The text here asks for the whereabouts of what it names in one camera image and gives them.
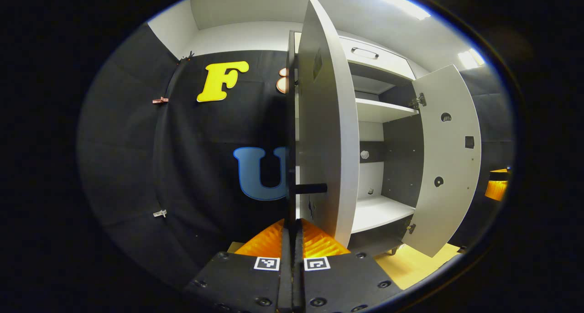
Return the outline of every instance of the black fabric backdrop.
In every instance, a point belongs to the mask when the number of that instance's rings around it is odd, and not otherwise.
[[[227,98],[197,103],[211,63],[247,61]],[[144,25],[94,78],[83,104],[77,155],[83,189],[106,232],[141,267],[182,288],[217,251],[283,218],[286,201],[244,195],[238,147],[256,146],[264,186],[280,179],[285,52],[225,52],[183,60]],[[169,97],[158,106],[152,99]],[[167,209],[167,217],[152,213]]]

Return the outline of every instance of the white cabinet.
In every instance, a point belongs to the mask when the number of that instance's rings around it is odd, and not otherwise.
[[[434,256],[463,220],[480,169],[478,118],[458,70],[451,65],[415,79],[402,57],[338,36],[317,0],[308,2],[302,34],[295,33],[290,39],[294,40],[291,50],[297,51],[299,182],[328,186],[326,193],[304,194],[301,215],[344,246],[351,234],[411,218],[407,232],[407,225],[399,225],[405,232],[401,241]],[[413,86],[416,97],[421,98],[419,107],[356,99],[355,75]],[[420,122],[417,134],[399,128],[406,120]],[[423,155],[411,155],[418,165],[423,163],[417,187],[407,184],[411,191],[419,189],[413,203],[401,203],[379,189],[382,178],[387,180],[388,168],[400,168],[392,170],[392,175],[399,177],[403,172],[405,177],[410,172],[407,164],[360,163],[360,141],[377,141],[388,148],[387,154],[393,154],[394,143],[382,138],[384,126],[389,124],[406,140],[423,136]]]

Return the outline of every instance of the wooden floor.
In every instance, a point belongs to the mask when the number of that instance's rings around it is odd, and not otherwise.
[[[381,254],[377,255],[375,260],[399,288],[406,289],[432,274],[452,257],[459,255],[458,250],[459,247],[446,244],[430,258],[410,246],[403,245],[395,255]]]

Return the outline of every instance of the drawer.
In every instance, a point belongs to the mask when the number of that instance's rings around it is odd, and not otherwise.
[[[404,78],[415,80],[412,69],[403,57],[361,41],[355,41],[346,37],[339,37],[339,39],[341,45],[343,45],[347,61],[392,72]]]

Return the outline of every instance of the white ceiling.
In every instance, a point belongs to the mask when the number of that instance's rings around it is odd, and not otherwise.
[[[424,20],[384,0],[319,0],[337,30],[377,42],[432,72],[461,65],[458,53],[471,46],[439,21]],[[199,30],[250,21],[303,22],[308,0],[191,0]]]

